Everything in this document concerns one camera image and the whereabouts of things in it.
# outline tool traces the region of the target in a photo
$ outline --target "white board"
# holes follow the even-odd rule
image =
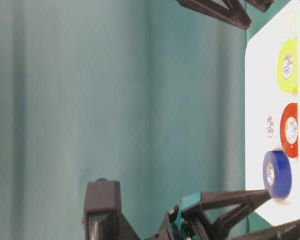
[[[277,64],[284,43],[297,38],[297,93],[284,93],[278,85]],[[268,151],[283,150],[280,121],[285,107],[298,103],[298,157],[289,158],[291,192],[271,199],[256,212],[271,225],[300,219],[300,1],[290,1],[247,44],[245,54],[245,186],[265,189],[263,162]],[[273,135],[267,119],[273,119]]]

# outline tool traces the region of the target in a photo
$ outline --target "yellow tape roll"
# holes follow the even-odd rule
[[[277,78],[282,92],[298,91],[298,40],[296,38],[286,41],[280,51]]]

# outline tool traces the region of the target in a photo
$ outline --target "red tape roll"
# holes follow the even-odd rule
[[[298,104],[288,104],[280,122],[280,138],[285,154],[290,158],[298,156]]]

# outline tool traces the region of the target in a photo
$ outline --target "tape label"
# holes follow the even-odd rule
[[[266,119],[266,133],[268,135],[268,138],[272,138],[274,136],[274,129],[275,125],[274,125],[274,119],[271,115],[268,116],[268,118]]]
[[[292,54],[288,53],[285,56],[282,63],[282,75],[285,79],[290,78],[292,74],[293,66],[294,66],[294,58]]]
[[[294,144],[298,138],[298,123],[293,116],[285,122],[285,138],[289,144]]]
[[[275,184],[275,170],[271,162],[266,166],[266,179],[271,187]]]

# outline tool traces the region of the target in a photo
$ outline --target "teal backdrop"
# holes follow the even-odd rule
[[[246,34],[175,0],[0,0],[0,240],[84,239],[101,177],[141,238],[184,195],[244,189],[247,38],[281,5]]]

